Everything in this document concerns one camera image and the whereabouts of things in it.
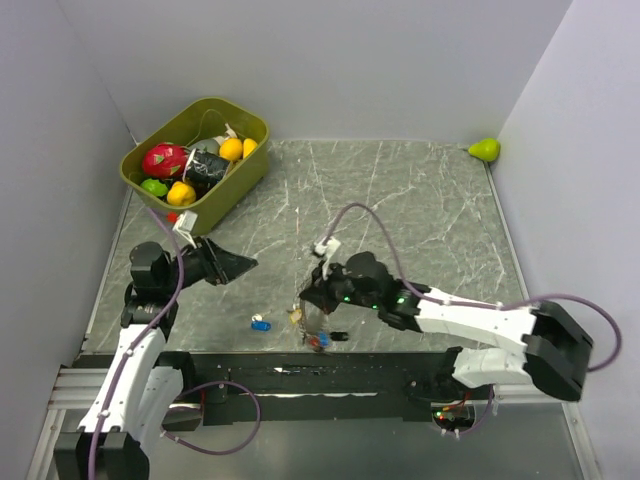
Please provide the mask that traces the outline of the metal disc with key rings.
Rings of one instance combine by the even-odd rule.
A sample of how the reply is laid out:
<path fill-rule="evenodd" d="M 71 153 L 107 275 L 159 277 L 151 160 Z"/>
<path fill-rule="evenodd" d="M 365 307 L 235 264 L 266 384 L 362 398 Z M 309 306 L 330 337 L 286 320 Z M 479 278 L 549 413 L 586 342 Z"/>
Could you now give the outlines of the metal disc with key rings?
<path fill-rule="evenodd" d="M 326 333 L 330 338 L 328 331 L 328 316 L 310 303 L 301 300 L 292 305 L 292 309 L 288 312 L 288 315 L 295 309 L 300 309 L 302 311 L 303 318 L 297 324 L 290 323 L 299 332 L 302 344 L 310 348 L 315 353 L 325 353 L 329 345 L 327 347 L 322 347 L 320 345 L 319 348 L 312 348 L 308 341 L 312 337 L 319 340 L 318 334 L 321 332 Z"/>

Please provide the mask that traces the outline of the yellow key tag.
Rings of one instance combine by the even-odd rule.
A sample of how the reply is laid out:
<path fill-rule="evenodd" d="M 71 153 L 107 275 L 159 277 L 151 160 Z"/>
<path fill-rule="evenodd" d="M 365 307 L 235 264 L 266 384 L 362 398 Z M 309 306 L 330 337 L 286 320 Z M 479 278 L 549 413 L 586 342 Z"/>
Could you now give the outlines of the yellow key tag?
<path fill-rule="evenodd" d="M 295 309 L 289 313 L 289 320 L 292 324 L 297 324 L 303 318 L 302 311 L 300 309 Z"/>

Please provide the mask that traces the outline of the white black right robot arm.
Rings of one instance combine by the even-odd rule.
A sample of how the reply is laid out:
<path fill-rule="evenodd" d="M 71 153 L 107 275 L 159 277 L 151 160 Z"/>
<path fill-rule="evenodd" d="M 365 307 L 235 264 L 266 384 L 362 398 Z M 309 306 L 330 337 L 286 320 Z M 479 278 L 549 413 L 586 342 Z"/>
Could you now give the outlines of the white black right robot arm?
<path fill-rule="evenodd" d="M 537 301 L 506 309 L 394 277 L 373 253 L 345 264 L 321 261 L 299 294 L 329 315 L 339 305 L 374 310 L 400 331 L 447 334 L 481 343 L 451 348 L 437 373 L 448 398 L 486 385 L 533 385 L 558 400 L 582 397 L 593 340 L 559 304 Z"/>

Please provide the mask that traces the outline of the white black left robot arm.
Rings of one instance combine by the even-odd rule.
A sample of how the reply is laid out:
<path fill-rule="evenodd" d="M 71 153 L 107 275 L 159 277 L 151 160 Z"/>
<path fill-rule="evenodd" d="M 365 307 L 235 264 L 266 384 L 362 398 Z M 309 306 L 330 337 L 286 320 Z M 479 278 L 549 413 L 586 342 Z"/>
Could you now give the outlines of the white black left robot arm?
<path fill-rule="evenodd" d="M 190 354 L 165 349 L 179 293 L 200 281 L 227 285 L 258 264 L 209 238 L 170 255 L 156 242 L 129 255 L 131 282 L 116 352 L 91 407 L 54 447 L 61 479 L 146 479 L 170 405 L 191 399 L 198 378 Z"/>

